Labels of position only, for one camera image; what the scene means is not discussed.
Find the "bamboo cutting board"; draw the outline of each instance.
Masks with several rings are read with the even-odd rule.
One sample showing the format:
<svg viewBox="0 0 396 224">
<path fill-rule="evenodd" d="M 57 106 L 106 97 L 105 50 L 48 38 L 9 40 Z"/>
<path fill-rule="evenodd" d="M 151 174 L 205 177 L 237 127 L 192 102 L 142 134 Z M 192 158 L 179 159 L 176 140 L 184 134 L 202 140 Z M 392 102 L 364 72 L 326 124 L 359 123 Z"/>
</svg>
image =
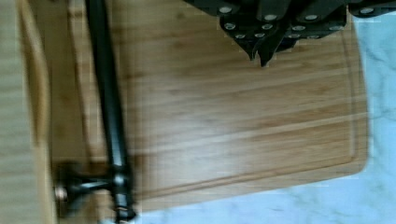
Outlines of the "bamboo cutting board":
<svg viewBox="0 0 396 224">
<path fill-rule="evenodd" d="M 163 209 L 358 172 L 366 100 L 356 37 L 300 41 L 266 68 L 178 0 L 108 4 L 137 196 Z M 71 6 L 86 136 L 106 161 L 84 7 Z M 108 209 L 106 196 L 100 206 Z"/>
</svg>

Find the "metal rivet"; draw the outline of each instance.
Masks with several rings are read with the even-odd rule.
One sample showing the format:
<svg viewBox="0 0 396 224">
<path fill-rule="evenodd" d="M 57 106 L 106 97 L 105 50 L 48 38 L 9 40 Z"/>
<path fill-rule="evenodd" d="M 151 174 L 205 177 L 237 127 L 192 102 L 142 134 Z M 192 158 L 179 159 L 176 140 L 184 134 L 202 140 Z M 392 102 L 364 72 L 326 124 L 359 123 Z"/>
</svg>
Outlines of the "metal rivet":
<svg viewBox="0 0 396 224">
<path fill-rule="evenodd" d="M 246 36 L 246 35 L 235 35 L 235 38 L 237 38 L 237 39 L 243 39 L 243 38 L 245 38 L 245 36 Z"/>
<path fill-rule="evenodd" d="M 219 8 L 219 12 L 224 13 L 224 14 L 230 13 L 232 10 L 233 9 L 231 7 L 221 7 L 221 8 Z"/>
<path fill-rule="evenodd" d="M 364 7 L 360 11 L 361 14 L 369 14 L 372 12 L 374 12 L 374 9 L 372 7 Z"/>
<path fill-rule="evenodd" d="M 264 25 L 262 26 L 262 29 L 263 29 L 263 30 L 271 30 L 273 27 L 274 27 L 273 24 L 264 24 Z"/>
<path fill-rule="evenodd" d="M 306 38 L 307 39 L 318 39 L 318 38 L 320 38 L 320 35 L 309 35 Z"/>
<path fill-rule="evenodd" d="M 291 29 L 293 31 L 303 31 L 303 30 L 305 30 L 305 26 L 302 26 L 302 25 L 293 26 L 293 27 L 291 27 Z"/>
<path fill-rule="evenodd" d="M 224 24 L 224 28 L 226 30 L 233 30 L 235 29 L 235 27 L 236 27 L 235 23 L 227 22 Z"/>
<path fill-rule="evenodd" d="M 264 19 L 266 20 L 266 21 L 274 21 L 274 20 L 276 20 L 276 18 L 277 18 L 277 15 L 266 15 L 266 16 L 264 16 Z"/>
<path fill-rule="evenodd" d="M 59 201 L 67 200 L 67 191 L 64 187 L 55 187 L 55 197 Z"/>
<path fill-rule="evenodd" d="M 289 35 L 289 38 L 298 38 L 298 37 L 300 37 L 301 35 Z"/>
<path fill-rule="evenodd" d="M 305 20 L 306 20 L 306 21 L 314 21 L 314 20 L 316 20 L 317 18 L 318 18 L 317 15 L 308 15 L 308 16 L 305 17 Z"/>
<path fill-rule="evenodd" d="M 329 30 L 331 30 L 331 31 L 344 30 L 344 26 L 332 26 L 332 27 L 329 28 Z"/>
<path fill-rule="evenodd" d="M 256 36 L 257 38 L 262 38 L 265 36 L 265 33 L 258 33 L 258 34 L 255 34 L 254 36 Z"/>
</svg>

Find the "white marble surface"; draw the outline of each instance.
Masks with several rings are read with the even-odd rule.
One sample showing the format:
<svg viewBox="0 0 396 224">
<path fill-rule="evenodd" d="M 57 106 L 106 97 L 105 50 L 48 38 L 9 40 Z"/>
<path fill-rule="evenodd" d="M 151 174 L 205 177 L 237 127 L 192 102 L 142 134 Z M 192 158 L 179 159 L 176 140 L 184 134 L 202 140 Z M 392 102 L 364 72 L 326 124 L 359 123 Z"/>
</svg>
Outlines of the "white marble surface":
<svg viewBox="0 0 396 224">
<path fill-rule="evenodd" d="M 356 175 L 141 214 L 136 224 L 395 224 L 396 13 L 355 19 L 370 158 Z"/>
</svg>

